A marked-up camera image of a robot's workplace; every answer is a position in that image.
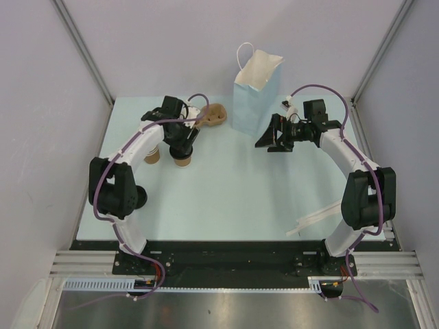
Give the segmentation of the black plastic cup lid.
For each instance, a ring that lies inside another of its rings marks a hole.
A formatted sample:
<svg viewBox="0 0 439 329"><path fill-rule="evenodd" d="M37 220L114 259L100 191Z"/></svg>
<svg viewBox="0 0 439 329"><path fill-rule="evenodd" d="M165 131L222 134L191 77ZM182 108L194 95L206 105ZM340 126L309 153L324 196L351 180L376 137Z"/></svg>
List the black plastic cup lid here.
<svg viewBox="0 0 439 329"><path fill-rule="evenodd" d="M191 157L193 153L193 147L188 149L177 149L175 147L169 147L169 153L174 160L186 160Z"/></svg>

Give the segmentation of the brown paper coffee cup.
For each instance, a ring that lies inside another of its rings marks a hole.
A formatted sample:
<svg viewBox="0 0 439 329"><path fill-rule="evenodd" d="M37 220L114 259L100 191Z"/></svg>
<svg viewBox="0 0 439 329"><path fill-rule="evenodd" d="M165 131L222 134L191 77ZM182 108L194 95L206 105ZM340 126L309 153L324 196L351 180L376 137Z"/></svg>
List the brown paper coffee cup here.
<svg viewBox="0 0 439 329"><path fill-rule="evenodd" d="M180 168L185 168L191 164L191 156L184 159L174 158L174 163Z"/></svg>

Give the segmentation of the stack of paper cups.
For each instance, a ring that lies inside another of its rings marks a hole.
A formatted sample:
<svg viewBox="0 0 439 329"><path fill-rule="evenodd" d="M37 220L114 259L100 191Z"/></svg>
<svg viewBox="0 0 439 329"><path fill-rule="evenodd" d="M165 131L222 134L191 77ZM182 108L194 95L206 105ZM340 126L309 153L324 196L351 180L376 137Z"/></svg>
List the stack of paper cups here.
<svg viewBox="0 0 439 329"><path fill-rule="evenodd" d="M147 154L147 156L144 158L144 161L149 165L153 165L160 160L160 157L160 151L157 145L155 146L155 148L153 148L152 151Z"/></svg>

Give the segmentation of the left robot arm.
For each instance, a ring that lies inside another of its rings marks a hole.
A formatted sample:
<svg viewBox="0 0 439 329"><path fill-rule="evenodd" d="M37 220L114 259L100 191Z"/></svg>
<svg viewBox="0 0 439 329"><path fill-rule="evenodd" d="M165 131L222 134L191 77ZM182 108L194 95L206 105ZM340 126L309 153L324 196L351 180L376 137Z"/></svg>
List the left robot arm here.
<svg viewBox="0 0 439 329"><path fill-rule="evenodd" d="M147 192L135 182L134 173L160 143L169 145L175 163L191 162L193 142L206 112L190 101L166 96L161 106L146 112L136 132L107 158L95 157L89 165L88 201L100 221L111 224L121 251L129 254L128 266L135 273L147 272L151 256L143 252L147 239L141 233L134 212L142 208Z"/></svg>

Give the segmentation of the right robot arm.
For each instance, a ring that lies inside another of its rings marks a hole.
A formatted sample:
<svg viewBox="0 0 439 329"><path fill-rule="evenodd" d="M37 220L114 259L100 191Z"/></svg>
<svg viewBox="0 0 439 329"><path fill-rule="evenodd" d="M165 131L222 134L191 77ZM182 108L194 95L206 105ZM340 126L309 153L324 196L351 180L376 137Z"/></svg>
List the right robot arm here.
<svg viewBox="0 0 439 329"><path fill-rule="evenodd" d="M332 275L341 267L340 257L351 251L358 239L379 235L384 223L395 217L396 173L367 158L347 139L344 126L328 118L323 99L304 102L302 119L293 118L297 110L290 97L282 105L287 114L273 114L255 146L269 152L291 152L296 142L309 141L324 151L346 178L342 221L325 239L326 252L316 258L318 270Z"/></svg>

